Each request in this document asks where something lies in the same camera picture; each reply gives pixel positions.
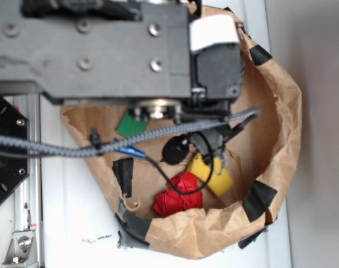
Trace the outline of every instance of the metal bracket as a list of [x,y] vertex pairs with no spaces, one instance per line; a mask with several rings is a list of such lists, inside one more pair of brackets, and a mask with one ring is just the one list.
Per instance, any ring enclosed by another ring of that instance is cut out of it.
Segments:
[[[27,139],[27,125],[27,118],[0,97],[0,134]],[[10,159],[0,156],[0,205],[27,176],[27,159]]]
[[37,262],[35,231],[14,232],[2,267],[26,268]]

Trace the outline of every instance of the gray braided cable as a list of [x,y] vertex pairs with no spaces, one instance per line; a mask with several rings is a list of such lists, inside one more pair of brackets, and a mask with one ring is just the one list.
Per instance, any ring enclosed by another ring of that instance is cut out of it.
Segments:
[[[251,108],[241,113],[233,114],[230,118],[230,121],[240,120],[248,116],[252,116],[253,114],[260,115],[260,113],[261,112],[259,109]],[[136,143],[150,141],[156,138],[171,136],[171,135],[179,134],[179,133],[190,133],[190,132],[207,130],[207,129],[215,128],[215,127],[222,126],[225,124],[226,122],[220,122],[219,120],[202,120],[198,122],[164,127],[164,128],[160,128],[157,130],[143,132],[139,135],[135,135],[135,136],[132,136],[132,137],[120,140],[120,141],[115,141],[113,143],[107,143],[101,146],[100,152],[102,154],[107,154],[109,152],[114,152],[121,148],[134,145]],[[9,137],[9,136],[4,136],[4,135],[0,135],[0,146],[35,151],[38,154],[56,155],[56,156],[65,156],[65,157],[91,157],[91,156],[97,156],[99,154],[99,150],[95,149],[92,146],[81,148],[81,149],[71,149],[71,148],[64,148],[64,147],[53,146],[53,145],[48,145],[44,143],[23,140],[21,138]]]

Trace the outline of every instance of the black mounting plate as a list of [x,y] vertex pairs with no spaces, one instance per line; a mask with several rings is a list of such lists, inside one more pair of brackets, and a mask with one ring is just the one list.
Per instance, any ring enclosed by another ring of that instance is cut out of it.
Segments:
[[[28,120],[0,97],[0,134],[27,139]],[[19,152],[0,148],[2,151]],[[0,156],[0,206],[28,176],[27,159]]]

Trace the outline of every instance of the black knob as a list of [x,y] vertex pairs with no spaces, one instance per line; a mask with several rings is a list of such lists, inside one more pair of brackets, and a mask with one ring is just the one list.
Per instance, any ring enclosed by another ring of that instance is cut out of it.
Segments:
[[170,165],[182,162],[189,152],[189,144],[186,135],[171,138],[162,151],[163,161]]

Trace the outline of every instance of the blue wire connector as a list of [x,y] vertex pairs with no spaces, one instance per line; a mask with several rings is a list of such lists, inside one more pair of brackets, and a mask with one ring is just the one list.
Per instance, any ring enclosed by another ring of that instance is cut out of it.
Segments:
[[130,155],[136,158],[144,159],[146,157],[146,153],[138,150],[137,148],[134,148],[133,146],[127,146],[125,148],[121,148],[117,150],[117,152],[120,152],[125,155]]

